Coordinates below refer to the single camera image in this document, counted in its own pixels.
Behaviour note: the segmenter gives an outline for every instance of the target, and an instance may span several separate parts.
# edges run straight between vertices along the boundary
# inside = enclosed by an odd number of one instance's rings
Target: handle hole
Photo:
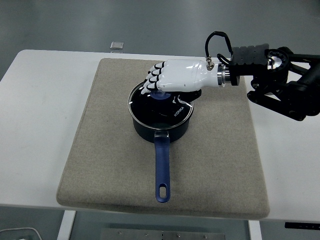
[[[160,198],[164,199],[167,197],[167,188],[165,186],[160,186]]]

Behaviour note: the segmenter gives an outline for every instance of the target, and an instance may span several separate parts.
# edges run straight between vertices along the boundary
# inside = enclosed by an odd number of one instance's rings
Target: blue pan handle
[[[154,133],[155,147],[155,198],[160,203],[170,199],[170,137],[167,131]]]

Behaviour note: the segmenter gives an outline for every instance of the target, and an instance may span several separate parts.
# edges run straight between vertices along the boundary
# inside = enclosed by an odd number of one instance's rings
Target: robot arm
[[[218,54],[212,61],[208,43],[213,36],[225,38],[231,60]],[[185,102],[201,95],[204,86],[220,87],[225,83],[239,85],[240,76],[253,76],[247,97],[255,104],[297,121],[320,113],[320,56],[293,54],[287,47],[269,49],[268,44],[233,47],[224,32],[213,32],[205,43],[206,62],[168,60],[150,69],[142,94],[151,91],[175,92]],[[310,69],[292,62],[309,63]],[[298,81],[288,80],[289,71],[301,75]]]

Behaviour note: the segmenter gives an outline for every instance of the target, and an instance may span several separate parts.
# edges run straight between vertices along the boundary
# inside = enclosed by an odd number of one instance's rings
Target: white robotic hand
[[[207,63],[201,60],[168,60],[154,65],[145,78],[142,94],[151,91],[193,92],[202,87],[219,87],[217,70],[207,70]]]

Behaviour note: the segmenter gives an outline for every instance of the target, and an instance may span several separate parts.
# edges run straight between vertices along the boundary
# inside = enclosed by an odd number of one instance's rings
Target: black cable
[[[226,46],[228,47],[228,50],[229,50],[229,53],[231,54],[231,56],[234,54],[234,52],[232,51],[232,47],[231,47],[231,43],[230,43],[230,40],[229,40],[229,37],[228,35],[223,32],[223,31],[214,31],[213,33],[211,33],[208,38],[206,39],[205,41],[205,46],[204,46],[204,49],[205,49],[205,56],[208,58],[210,55],[209,55],[209,50],[208,50],[208,46],[209,46],[209,42],[210,42],[210,39],[213,37],[213,36],[220,36],[220,37],[223,37],[225,39],[225,43],[226,43]],[[222,54],[218,53],[217,56],[216,56],[220,62],[223,62],[225,65],[228,65],[230,63],[230,61],[225,57],[223,56]]]

